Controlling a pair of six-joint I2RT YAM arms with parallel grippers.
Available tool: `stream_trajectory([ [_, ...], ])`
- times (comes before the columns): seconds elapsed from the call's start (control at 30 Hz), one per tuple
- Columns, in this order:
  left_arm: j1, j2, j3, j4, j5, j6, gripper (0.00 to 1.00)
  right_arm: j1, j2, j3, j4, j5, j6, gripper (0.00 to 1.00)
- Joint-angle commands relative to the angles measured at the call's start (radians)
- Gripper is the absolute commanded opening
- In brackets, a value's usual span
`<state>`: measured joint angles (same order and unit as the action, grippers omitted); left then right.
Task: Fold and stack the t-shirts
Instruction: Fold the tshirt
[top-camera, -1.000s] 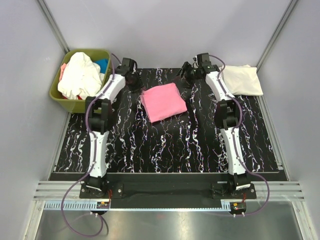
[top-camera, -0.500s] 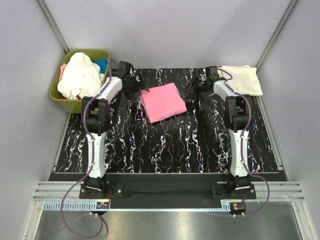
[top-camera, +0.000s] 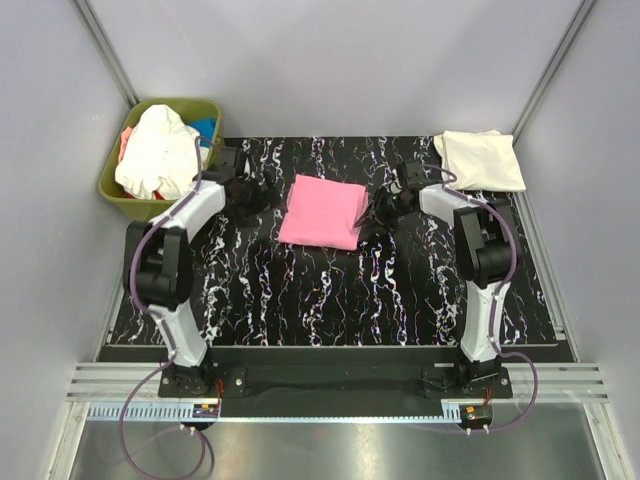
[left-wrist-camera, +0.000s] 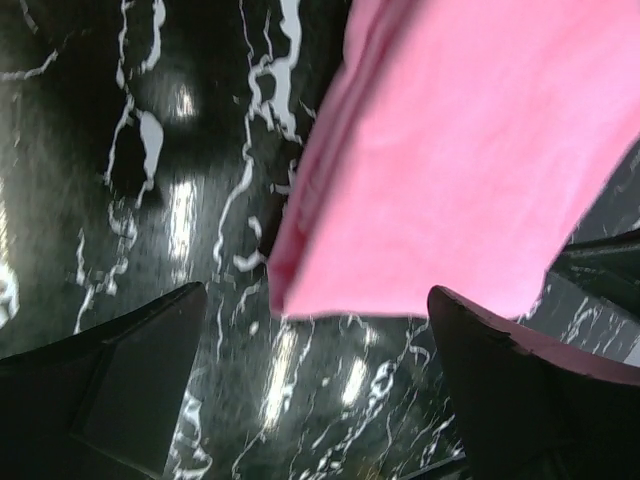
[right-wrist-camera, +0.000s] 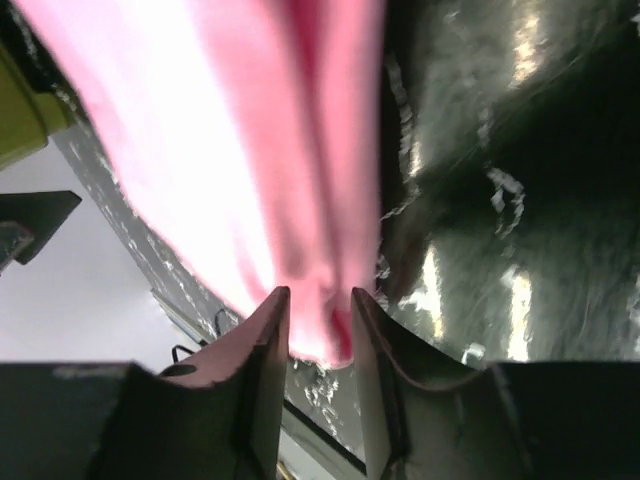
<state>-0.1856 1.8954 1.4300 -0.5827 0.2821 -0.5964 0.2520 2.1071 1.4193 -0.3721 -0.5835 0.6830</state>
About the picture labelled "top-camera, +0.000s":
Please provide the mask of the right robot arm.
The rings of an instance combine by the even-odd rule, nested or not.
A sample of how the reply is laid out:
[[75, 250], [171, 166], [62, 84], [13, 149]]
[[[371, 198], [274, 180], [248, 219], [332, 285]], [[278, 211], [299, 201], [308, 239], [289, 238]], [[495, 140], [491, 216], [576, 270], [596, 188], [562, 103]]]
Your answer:
[[467, 292], [454, 367], [440, 382], [427, 383], [442, 391], [456, 388], [463, 395], [476, 396], [498, 378], [501, 369], [502, 309], [520, 252], [511, 206], [506, 199], [486, 202], [440, 184], [398, 192], [381, 188], [355, 226], [391, 231], [399, 218], [418, 212], [451, 227], [456, 268]]

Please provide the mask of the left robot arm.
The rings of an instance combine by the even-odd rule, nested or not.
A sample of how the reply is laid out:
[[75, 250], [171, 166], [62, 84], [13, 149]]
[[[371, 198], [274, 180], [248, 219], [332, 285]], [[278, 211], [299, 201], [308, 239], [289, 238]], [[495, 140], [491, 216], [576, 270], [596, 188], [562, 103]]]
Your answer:
[[133, 221], [126, 230], [123, 287], [135, 306], [156, 323], [168, 350], [164, 379], [186, 395], [203, 396], [221, 379], [190, 304], [191, 242], [214, 216], [229, 211], [242, 226], [282, 204], [269, 174], [262, 180], [233, 171], [204, 172], [163, 214]]

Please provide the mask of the pink t-shirt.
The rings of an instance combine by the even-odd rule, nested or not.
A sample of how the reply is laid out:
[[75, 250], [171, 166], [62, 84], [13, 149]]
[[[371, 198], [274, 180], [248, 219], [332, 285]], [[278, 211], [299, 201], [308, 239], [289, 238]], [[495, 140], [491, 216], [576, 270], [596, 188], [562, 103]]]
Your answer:
[[355, 251], [369, 196], [364, 185], [297, 174], [286, 202], [278, 241]]

